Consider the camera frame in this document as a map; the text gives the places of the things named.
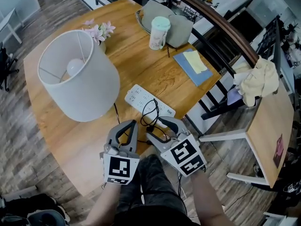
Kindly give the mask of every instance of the blue notebook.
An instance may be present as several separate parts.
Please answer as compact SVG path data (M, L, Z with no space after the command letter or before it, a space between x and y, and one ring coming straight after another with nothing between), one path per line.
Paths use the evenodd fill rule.
M193 51L191 48L186 50L185 52ZM188 63L187 59L185 58L183 53L177 54L174 56L174 59L176 62L182 67L182 69L187 73L187 75L191 78L192 82L199 86L204 81L208 80L213 74L212 72L207 68L207 70L203 71L202 73L195 73L191 65Z

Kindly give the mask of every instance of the yellow sticky note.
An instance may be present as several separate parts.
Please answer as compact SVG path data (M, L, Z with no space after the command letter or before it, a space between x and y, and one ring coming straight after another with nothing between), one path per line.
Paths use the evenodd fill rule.
M202 62L201 58L199 57L198 51L190 51L190 52L183 52L185 58L187 59L188 63L191 65L195 73L199 74L205 70L207 67Z

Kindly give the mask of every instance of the gray bag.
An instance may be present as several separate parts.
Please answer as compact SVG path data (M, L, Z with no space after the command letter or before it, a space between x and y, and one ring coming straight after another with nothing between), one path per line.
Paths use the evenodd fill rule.
M140 11L143 11L143 17L140 16ZM176 15L168 7L163 6L153 0L149 0L145 6L138 10L136 18L141 27L148 33L151 33L151 22L157 16L166 17L170 21L170 29L167 32L166 43L177 48L188 42L190 37L193 22L186 17Z

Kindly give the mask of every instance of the flower vase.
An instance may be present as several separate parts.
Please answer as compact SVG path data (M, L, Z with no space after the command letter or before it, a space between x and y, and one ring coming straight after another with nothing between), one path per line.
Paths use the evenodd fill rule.
M104 43L104 41L99 41L99 47L100 49L102 49L102 51L105 53L105 51L107 50L107 47Z

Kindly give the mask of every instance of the wooden handrail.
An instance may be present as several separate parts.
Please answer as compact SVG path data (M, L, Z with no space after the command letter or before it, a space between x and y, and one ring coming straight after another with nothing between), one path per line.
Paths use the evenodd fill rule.
M211 22L215 27L223 30L227 35L229 35L233 41L240 48L242 55L245 57L246 61L250 66L254 67L259 59L258 54L251 47L250 43L243 37L243 35L234 28L225 18L218 14L214 9L205 4L201 0L182 0L187 5L194 8L197 12L203 15L209 22Z

